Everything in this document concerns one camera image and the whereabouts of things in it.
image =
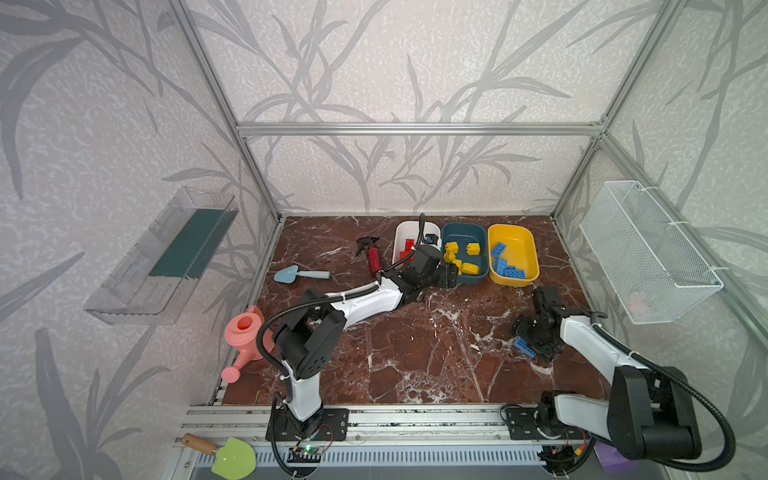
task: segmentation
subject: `dark blue bin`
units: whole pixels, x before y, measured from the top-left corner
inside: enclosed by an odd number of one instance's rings
[[[467,275],[463,273],[458,276],[459,283],[468,283],[474,285],[480,283],[488,275],[490,266],[488,265],[488,233],[485,228],[476,223],[451,222],[446,223],[442,228],[442,253],[445,255],[445,245],[450,242],[458,243],[458,253],[456,258],[462,262],[473,263],[480,267],[478,275]],[[468,243],[480,243],[479,255],[467,255]]]

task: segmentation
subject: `transparent shelf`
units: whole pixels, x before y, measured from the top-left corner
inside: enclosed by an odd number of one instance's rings
[[[605,182],[581,222],[632,323],[665,323],[723,288],[680,227],[634,180]]]
[[[111,325],[173,325],[236,215],[234,195],[182,187],[85,311]]]

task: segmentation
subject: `blue building block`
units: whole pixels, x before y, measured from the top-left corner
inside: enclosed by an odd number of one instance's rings
[[[518,349],[518,350],[520,350],[521,352],[523,352],[525,355],[527,355],[527,356],[530,356],[531,358],[534,358],[534,357],[536,357],[536,352],[534,352],[533,350],[529,349],[529,348],[528,348],[528,342],[526,342],[526,341],[525,341],[525,340],[523,340],[522,338],[518,337],[518,338],[517,338],[517,339],[516,339],[516,340],[515,340],[515,341],[512,343],[512,345],[513,345],[513,346],[514,346],[516,349]]]
[[[506,270],[507,260],[504,260],[503,258],[497,258],[496,260],[493,260],[493,271],[501,276],[504,276]]]
[[[507,267],[507,269],[504,272],[504,276],[508,276],[509,278],[519,278],[521,280],[525,280],[525,270],[517,270],[514,267]]]
[[[499,242],[496,244],[495,247],[493,247],[493,251],[491,252],[491,257],[499,258],[502,253],[504,253],[504,250],[507,250],[507,246],[504,245],[502,242]]]

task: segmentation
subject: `leaf pattern wallpaper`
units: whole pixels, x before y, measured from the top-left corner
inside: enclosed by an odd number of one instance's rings
[[[240,122],[595,121],[661,5],[187,3]],[[286,212],[509,214],[548,213],[588,139],[249,141]]]
[[[698,230],[755,299],[768,305],[768,2],[688,2],[611,134]],[[768,358],[717,294],[672,323],[635,326],[578,225],[607,180],[596,156],[558,225],[596,306],[624,341],[680,367],[726,413],[738,449],[702,478],[757,479],[768,468]],[[722,445],[702,409],[705,455]]]
[[[0,478],[157,478],[275,227],[164,9],[0,0]],[[83,305],[179,187],[240,214],[173,326]]]

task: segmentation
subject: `mesh basket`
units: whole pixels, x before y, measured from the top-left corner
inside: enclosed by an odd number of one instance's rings
[[[671,322],[723,288],[712,267],[637,181],[605,182],[581,231],[632,323]]]

